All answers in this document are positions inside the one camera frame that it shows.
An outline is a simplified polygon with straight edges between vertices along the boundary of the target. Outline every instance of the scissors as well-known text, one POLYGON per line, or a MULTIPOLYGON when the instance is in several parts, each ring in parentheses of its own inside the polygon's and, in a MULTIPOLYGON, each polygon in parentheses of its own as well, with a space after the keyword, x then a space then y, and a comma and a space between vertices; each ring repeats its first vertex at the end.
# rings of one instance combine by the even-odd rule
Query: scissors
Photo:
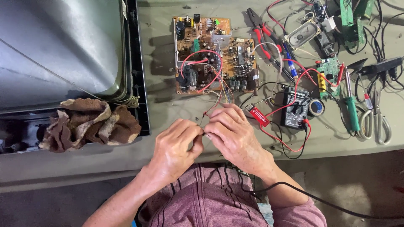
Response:
POLYGON ((381 114, 380 111, 380 94, 381 91, 376 91, 375 88, 375 96, 374 96, 374 102, 375 102, 375 113, 374 115, 372 115, 372 109, 369 109, 368 111, 366 111, 364 114, 361 115, 360 119, 359 119, 359 126, 360 126, 360 131, 359 131, 359 135, 364 138, 364 139, 370 139, 373 135, 373 120, 374 120, 374 116, 376 116, 376 122, 377 125, 375 126, 376 128, 376 139, 377 142, 381 145, 387 145, 390 143, 391 141, 391 127, 389 122, 387 121, 387 118, 385 116, 383 116, 381 114), (383 140, 382 136, 383 136, 383 125, 386 129, 385 134, 386 134, 386 138, 383 140))

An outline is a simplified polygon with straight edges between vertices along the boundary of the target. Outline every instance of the pliers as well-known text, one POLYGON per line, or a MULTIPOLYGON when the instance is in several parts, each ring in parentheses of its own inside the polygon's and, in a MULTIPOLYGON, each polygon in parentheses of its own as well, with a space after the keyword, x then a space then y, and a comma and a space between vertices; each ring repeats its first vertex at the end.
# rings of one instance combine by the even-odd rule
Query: pliers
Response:
MULTIPOLYGON (((269 36, 269 38, 271 38, 275 45, 278 47, 279 51, 282 53, 282 47, 281 47, 281 43, 279 42, 279 39, 273 35, 266 27, 265 27, 265 23, 262 21, 262 19, 259 17, 258 14, 256 14, 254 12, 254 10, 252 8, 248 8, 247 9, 247 14, 248 17, 250 17, 250 20, 252 22, 252 24, 254 25, 254 27, 252 28, 252 30, 257 34, 257 38, 258 38, 258 43, 263 43, 265 42, 264 40, 264 34, 266 34, 267 36, 269 36)), ((271 54, 269 52, 269 48, 267 45, 261 45, 261 50, 264 52, 265 56, 269 59, 270 62, 274 62, 278 67, 280 67, 280 63, 279 61, 275 60, 273 57, 271 57, 271 54)), ((282 69, 282 72, 288 76, 288 78, 294 82, 293 77, 291 76, 291 74, 286 70, 286 68, 284 67, 282 69)))

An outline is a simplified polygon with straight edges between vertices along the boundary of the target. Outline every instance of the capacitor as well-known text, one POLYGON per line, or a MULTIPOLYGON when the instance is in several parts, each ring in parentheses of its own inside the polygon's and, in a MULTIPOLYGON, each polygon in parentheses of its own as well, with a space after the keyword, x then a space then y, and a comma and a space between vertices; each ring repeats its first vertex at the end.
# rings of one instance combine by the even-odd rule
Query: capacitor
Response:
POLYGON ((183 40, 185 38, 185 24, 182 21, 178 21, 175 25, 175 30, 178 40, 183 40))

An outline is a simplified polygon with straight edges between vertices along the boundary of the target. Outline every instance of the gray table surface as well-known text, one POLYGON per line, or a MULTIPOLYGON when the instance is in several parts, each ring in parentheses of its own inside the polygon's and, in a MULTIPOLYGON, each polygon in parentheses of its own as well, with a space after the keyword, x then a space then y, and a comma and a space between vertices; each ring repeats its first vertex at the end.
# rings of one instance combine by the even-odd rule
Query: gray table surface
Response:
MULTIPOLYGON (((388 4, 400 5, 400 0, 388 0, 388 4)), ((166 129, 177 118, 195 120, 201 119, 202 113, 206 111, 216 98, 213 95, 203 95, 198 97, 183 97, 175 94, 175 79, 173 73, 174 50, 172 34, 172 17, 181 15, 193 15, 200 13, 202 17, 226 17, 231 19, 233 36, 240 38, 251 37, 250 28, 245 23, 245 10, 252 7, 256 12, 262 13, 264 20, 270 21, 264 14, 267 1, 159 1, 159 2, 139 2, 139 20, 141 27, 141 40, 143 50, 143 64, 145 68, 145 78, 149 102, 149 114, 152 135, 137 138, 134 143, 126 146, 99 146, 90 144, 82 149, 66 153, 52 153, 49 151, 35 151, 22 154, 10 154, 0 156, 0 192, 38 189, 46 187, 57 187, 126 177, 135 175, 153 155, 154 139, 162 130, 166 129)), ((282 23, 287 14, 303 6, 298 0, 283 3, 275 6, 271 11, 273 16, 282 23)), ((382 4, 383 21, 386 22, 391 16, 402 12, 386 4, 382 4)), ((287 31, 291 32, 301 24, 304 13, 294 15, 289 19, 287 31)), ((404 55, 404 45, 401 33, 404 33, 403 22, 394 20, 386 29, 385 44, 386 57, 396 57, 404 55)), ((367 27, 374 31, 379 20, 373 20, 367 27)), ((276 33, 281 34, 279 26, 275 28, 276 33)), ((318 55, 313 49, 314 42, 306 44, 303 49, 318 55)), ((315 58, 303 52, 296 52, 299 61, 303 65, 314 65, 315 58)), ((340 61, 352 63, 362 58, 369 58, 367 64, 374 63, 375 58, 370 45, 357 55, 349 55, 341 50, 340 61)), ((258 59, 260 66, 260 78, 265 82, 275 81, 277 71, 273 66, 268 66, 264 59, 258 59)), ((314 88, 308 80, 303 81, 301 87, 307 90, 314 88)), ((263 97, 253 98, 251 101, 258 101, 263 97)), ((236 103, 246 98, 247 95, 236 95, 236 103)), ((311 120, 312 133, 306 143, 304 154, 301 158, 321 158, 330 156, 346 156, 364 153, 376 153, 404 148, 404 140, 401 138, 401 129, 404 128, 402 121, 403 94, 386 89, 382 93, 381 111, 388 118, 393 137, 389 145, 378 145, 374 138, 364 141, 356 137, 349 137, 344 125, 340 120, 340 111, 334 101, 325 102, 326 110, 324 115, 311 120)), ((269 113, 272 108, 264 103, 258 105, 263 113, 269 113)), ((274 121, 278 121, 280 113, 274 114, 274 121)), ((203 119, 202 125, 208 122, 203 119)), ((251 121, 255 128, 255 135, 262 146, 269 149, 276 142, 262 133, 256 122, 251 121)), ((270 133, 276 133, 277 128, 267 127, 270 133)), ((289 132, 284 135, 284 140, 292 148, 299 148, 303 143, 304 132, 289 132)), ((197 158, 197 162, 211 162, 223 160, 220 152, 204 138, 205 151, 197 158)), ((269 150, 275 159, 285 159, 279 151, 269 150)))

